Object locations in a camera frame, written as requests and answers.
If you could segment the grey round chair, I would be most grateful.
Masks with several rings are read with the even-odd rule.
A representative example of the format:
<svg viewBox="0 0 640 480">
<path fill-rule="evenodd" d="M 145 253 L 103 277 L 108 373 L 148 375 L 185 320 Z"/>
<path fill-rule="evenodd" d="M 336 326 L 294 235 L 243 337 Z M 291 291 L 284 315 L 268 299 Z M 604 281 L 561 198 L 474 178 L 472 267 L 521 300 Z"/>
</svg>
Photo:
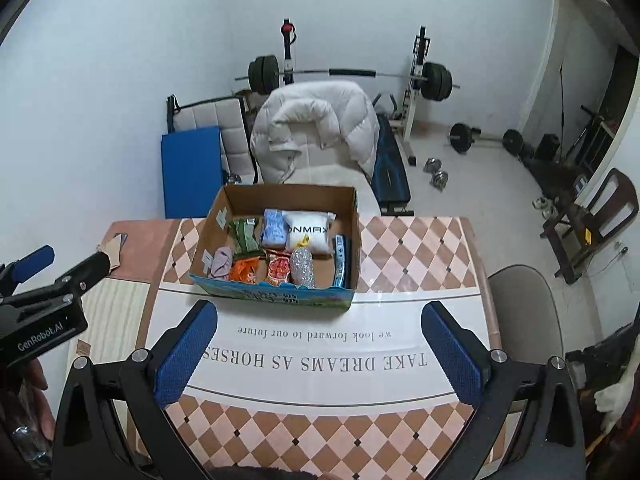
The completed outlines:
<svg viewBox="0 0 640 480">
<path fill-rule="evenodd" d="M 532 266 L 514 264 L 488 278 L 503 350 L 514 361 L 546 364 L 564 356 L 552 291 Z"/>
</svg>

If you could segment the brown cardboard box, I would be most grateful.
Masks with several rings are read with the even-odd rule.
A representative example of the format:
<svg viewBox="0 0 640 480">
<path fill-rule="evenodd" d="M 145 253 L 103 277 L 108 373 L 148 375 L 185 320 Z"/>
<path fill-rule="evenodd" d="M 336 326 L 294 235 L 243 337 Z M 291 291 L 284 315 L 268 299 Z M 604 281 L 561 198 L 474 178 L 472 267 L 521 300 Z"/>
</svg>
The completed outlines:
<svg viewBox="0 0 640 480">
<path fill-rule="evenodd" d="M 214 297 L 346 310 L 359 281 L 357 206 L 350 186 L 226 185 L 190 278 Z"/>
</svg>

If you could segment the barbell on rack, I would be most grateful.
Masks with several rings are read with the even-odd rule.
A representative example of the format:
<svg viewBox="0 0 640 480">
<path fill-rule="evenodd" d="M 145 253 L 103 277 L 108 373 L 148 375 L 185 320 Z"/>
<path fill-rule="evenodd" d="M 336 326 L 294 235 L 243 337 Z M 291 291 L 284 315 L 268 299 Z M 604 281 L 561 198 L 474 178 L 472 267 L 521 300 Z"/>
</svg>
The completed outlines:
<svg viewBox="0 0 640 480">
<path fill-rule="evenodd" d="M 292 84 L 295 75 L 326 75 L 329 77 L 393 78 L 408 80 L 410 88 L 417 88 L 423 99 L 442 102 L 451 92 L 460 89 L 454 83 L 452 73 L 442 64 L 427 62 L 419 67 L 417 75 L 382 73 L 378 70 L 356 70 L 356 68 L 320 68 L 320 70 L 281 70 L 274 55 L 258 56 L 247 67 L 245 76 L 235 77 L 235 81 L 247 81 L 250 90 L 261 96 L 268 96 L 280 86 L 280 80 Z"/>
</svg>

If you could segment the red snack bag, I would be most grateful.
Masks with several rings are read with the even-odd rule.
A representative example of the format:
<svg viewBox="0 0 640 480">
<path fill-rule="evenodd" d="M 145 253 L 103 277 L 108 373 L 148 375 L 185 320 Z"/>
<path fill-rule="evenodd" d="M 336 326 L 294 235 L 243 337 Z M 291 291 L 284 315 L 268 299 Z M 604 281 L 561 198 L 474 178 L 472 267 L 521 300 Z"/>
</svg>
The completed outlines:
<svg viewBox="0 0 640 480">
<path fill-rule="evenodd" d="M 280 250 L 266 250 L 266 282 L 272 286 L 288 283 L 291 277 L 291 255 Z"/>
</svg>

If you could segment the yellow silver scrubbing sponge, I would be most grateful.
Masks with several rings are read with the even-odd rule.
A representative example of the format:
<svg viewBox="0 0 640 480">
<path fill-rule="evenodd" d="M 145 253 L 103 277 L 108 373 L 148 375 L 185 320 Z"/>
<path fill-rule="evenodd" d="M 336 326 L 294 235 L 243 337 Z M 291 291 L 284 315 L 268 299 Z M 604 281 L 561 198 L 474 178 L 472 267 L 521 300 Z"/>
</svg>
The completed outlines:
<svg viewBox="0 0 640 480">
<path fill-rule="evenodd" d="M 314 257 L 309 244 L 310 239 L 305 236 L 293 249 L 290 259 L 291 276 L 295 285 L 315 289 Z"/>
</svg>

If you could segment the orange snack bag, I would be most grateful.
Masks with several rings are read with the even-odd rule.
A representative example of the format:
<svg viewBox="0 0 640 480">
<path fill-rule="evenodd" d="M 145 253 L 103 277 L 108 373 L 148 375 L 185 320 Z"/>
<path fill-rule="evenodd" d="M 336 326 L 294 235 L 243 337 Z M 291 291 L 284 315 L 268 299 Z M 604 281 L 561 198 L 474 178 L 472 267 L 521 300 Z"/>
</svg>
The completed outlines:
<svg viewBox="0 0 640 480">
<path fill-rule="evenodd" d="M 235 259 L 228 280 L 254 285 L 257 283 L 257 271 L 262 258 L 259 256 Z"/>
</svg>

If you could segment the white ONMAX pouch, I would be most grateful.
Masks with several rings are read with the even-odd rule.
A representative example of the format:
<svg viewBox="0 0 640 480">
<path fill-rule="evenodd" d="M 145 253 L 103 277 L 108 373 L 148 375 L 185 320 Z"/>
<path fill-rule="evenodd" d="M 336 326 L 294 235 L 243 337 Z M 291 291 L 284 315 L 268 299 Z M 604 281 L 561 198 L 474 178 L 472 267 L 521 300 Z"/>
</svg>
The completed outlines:
<svg viewBox="0 0 640 480">
<path fill-rule="evenodd" d="M 330 229 L 335 214 L 321 211 L 283 211 L 286 226 L 285 249 L 306 246 L 313 255 L 327 256 L 332 252 Z"/>
</svg>

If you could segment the blue white snack bag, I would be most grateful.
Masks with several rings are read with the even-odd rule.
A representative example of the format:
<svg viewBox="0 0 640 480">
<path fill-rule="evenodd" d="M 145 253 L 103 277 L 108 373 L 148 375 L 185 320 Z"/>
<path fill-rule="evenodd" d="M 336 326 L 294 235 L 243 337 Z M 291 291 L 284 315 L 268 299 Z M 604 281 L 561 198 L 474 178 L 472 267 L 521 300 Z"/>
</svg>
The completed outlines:
<svg viewBox="0 0 640 480">
<path fill-rule="evenodd" d="M 288 239 L 288 225 L 280 209 L 266 209 L 262 217 L 260 246 L 267 249 L 284 249 Z"/>
</svg>

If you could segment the dark wooden chair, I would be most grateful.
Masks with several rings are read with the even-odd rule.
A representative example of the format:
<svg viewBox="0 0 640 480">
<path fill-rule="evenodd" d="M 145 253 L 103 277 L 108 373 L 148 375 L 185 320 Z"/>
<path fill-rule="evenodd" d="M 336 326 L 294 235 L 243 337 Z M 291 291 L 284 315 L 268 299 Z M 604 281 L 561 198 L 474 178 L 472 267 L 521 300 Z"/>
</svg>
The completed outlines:
<svg viewBox="0 0 640 480">
<path fill-rule="evenodd" d="M 548 240 L 558 262 L 556 278 L 573 285 L 582 267 L 628 228 L 639 213 L 639 200 L 631 180 L 612 168 L 600 188 L 584 206 L 562 198 L 556 215 L 542 225 L 539 237 Z"/>
</svg>

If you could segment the lilac fluffy cloth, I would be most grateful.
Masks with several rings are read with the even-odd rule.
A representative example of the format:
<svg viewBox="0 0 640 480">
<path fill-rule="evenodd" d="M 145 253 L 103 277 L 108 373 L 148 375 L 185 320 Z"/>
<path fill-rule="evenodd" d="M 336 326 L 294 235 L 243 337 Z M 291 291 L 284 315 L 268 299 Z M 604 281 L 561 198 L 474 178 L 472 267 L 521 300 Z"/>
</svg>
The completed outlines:
<svg viewBox="0 0 640 480">
<path fill-rule="evenodd" d="M 228 281 L 233 266 L 233 255 L 232 248 L 228 246 L 218 247 L 213 255 L 208 277 L 213 280 Z"/>
</svg>

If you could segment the white padded board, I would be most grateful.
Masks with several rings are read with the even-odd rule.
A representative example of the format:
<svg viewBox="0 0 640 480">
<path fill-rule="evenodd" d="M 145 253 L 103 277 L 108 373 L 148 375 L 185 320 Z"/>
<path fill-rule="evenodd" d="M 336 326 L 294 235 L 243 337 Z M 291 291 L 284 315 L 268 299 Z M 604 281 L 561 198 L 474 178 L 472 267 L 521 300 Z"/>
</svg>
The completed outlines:
<svg viewBox="0 0 640 480">
<path fill-rule="evenodd" d="M 240 180 L 243 184 L 259 182 L 258 165 L 250 151 L 245 103 L 240 96 L 224 96 L 180 105 L 172 94 L 166 99 L 166 110 L 169 133 L 217 127 L 224 176 Z"/>
</svg>

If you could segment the green snack bag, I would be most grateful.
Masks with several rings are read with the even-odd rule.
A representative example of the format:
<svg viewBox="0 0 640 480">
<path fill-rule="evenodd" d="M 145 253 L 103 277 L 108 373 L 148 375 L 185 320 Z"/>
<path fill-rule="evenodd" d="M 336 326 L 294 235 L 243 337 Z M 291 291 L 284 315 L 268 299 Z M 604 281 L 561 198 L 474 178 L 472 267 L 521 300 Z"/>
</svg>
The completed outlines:
<svg viewBox="0 0 640 480">
<path fill-rule="evenodd" d="M 229 232 L 234 243 L 234 261 L 256 258 L 262 254 L 262 248 L 260 248 L 256 238 L 257 225 L 258 219 L 256 217 L 247 217 L 230 221 Z"/>
</svg>

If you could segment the beige card on table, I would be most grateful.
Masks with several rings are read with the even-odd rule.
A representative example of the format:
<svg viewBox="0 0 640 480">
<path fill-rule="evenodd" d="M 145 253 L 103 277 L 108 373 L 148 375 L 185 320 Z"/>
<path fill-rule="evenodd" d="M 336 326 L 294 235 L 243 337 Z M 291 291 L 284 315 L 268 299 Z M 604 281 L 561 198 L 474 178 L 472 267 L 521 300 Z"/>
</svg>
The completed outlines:
<svg viewBox="0 0 640 480">
<path fill-rule="evenodd" d="M 96 246 L 99 252 L 104 252 L 110 260 L 110 271 L 120 267 L 122 263 L 122 248 L 126 244 L 128 235 L 126 233 L 116 233 L 110 240 Z"/>
</svg>

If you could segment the blue folded mat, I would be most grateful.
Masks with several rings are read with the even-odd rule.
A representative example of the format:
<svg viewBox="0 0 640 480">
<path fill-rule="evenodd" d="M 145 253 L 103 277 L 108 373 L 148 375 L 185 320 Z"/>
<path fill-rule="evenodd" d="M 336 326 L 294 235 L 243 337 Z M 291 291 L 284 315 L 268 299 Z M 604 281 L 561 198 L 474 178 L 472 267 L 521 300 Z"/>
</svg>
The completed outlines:
<svg viewBox="0 0 640 480">
<path fill-rule="evenodd" d="M 165 217 L 206 217 L 222 187 L 218 128 L 164 134 L 160 160 Z"/>
</svg>

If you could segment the light blue flat packet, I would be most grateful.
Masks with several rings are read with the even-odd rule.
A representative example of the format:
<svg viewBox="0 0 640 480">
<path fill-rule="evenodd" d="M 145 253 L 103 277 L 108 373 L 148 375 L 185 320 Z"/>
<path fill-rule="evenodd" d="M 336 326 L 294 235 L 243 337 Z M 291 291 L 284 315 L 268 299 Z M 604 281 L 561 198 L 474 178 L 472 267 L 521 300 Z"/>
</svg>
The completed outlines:
<svg viewBox="0 0 640 480">
<path fill-rule="evenodd" d="M 334 236 L 334 287 L 346 288 L 349 281 L 349 242 L 342 234 Z"/>
</svg>

